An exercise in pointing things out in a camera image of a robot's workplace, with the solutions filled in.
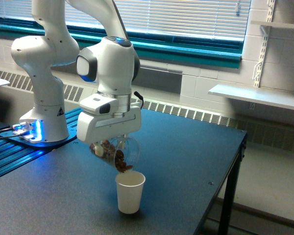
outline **cable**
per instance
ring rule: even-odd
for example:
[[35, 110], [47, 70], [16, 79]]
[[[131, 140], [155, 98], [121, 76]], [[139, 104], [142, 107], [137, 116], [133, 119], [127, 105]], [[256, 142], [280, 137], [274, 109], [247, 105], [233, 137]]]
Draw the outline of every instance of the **cable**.
[[141, 109], [142, 109], [144, 106], [144, 97], [138, 92], [134, 92], [134, 95], [142, 101], [142, 105], [141, 105]]
[[12, 127], [9, 127], [9, 128], [5, 128], [5, 129], [1, 129], [0, 130], [0, 133], [6, 132], [6, 131], [12, 131], [12, 130], [13, 130], [13, 128]]
[[17, 136], [23, 136], [23, 135], [25, 135], [25, 133], [18, 134], [18, 135], [13, 135], [13, 136], [4, 136], [4, 137], [0, 137], [0, 140], [7, 139], [7, 138], [12, 138], [12, 137], [17, 137]]

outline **glass jar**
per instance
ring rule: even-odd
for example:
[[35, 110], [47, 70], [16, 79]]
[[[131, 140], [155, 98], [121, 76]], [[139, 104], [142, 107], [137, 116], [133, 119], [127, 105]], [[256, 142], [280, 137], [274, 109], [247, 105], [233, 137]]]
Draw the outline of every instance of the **glass jar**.
[[128, 135], [93, 143], [90, 150], [121, 173], [133, 169], [140, 155], [138, 142]]

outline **teal window frame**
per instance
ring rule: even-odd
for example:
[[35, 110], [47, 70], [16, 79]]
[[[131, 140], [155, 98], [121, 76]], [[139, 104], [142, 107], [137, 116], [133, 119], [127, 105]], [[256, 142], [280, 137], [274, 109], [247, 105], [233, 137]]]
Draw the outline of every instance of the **teal window frame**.
[[[99, 43], [106, 36], [103, 29], [68, 26], [80, 47]], [[19, 38], [44, 35], [44, 29], [34, 21], [0, 18], [0, 37]], [[226, 68], [240, 67], [244, 42], [128, 33], [138, 55], [144, 59], [164, 60], [168, 63], [202, 64]]]

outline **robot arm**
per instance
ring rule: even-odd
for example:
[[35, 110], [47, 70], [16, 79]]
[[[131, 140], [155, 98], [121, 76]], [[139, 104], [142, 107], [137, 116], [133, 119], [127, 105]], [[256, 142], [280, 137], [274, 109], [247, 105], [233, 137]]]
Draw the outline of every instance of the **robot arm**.
[[30, 76], [34, 91], [34, 108], [20, 122], [40, 127], [23, 138], [33, 143], [60, 141], [69, 135], [63, 115], [63, 83], [50, 68], [74, 62], [79, 47], [65, 24], [65, 0], [32, 0], [32, 15], [44, 27], [45, 36], [16, 39], [11, 48], [15, 62]]
[[85, 81], [98, 81], [98, 92], [82, 100], [77, 137], [94, 143], [138, 131], [141, 110], [131, 105], [131, 82], [140, 62], [128, 40], [113, 0], [66, 0], [74, 8], [97, 19], [107, 37], [84, 48], [77, 57], [77, 73]]
[[66, 0], [72, 7], [98, 20], [108, 36], [128, 39], [123, 21], [112, 0]]

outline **paper cup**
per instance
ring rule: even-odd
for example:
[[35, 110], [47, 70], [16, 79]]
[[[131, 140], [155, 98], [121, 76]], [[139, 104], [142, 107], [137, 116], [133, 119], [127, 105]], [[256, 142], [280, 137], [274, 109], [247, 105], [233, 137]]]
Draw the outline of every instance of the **paper cup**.
[[135, 170], [116, 176], [118, 207], [121, 212], [133, 214], [138, 211], [145, 180], [145, 176]]

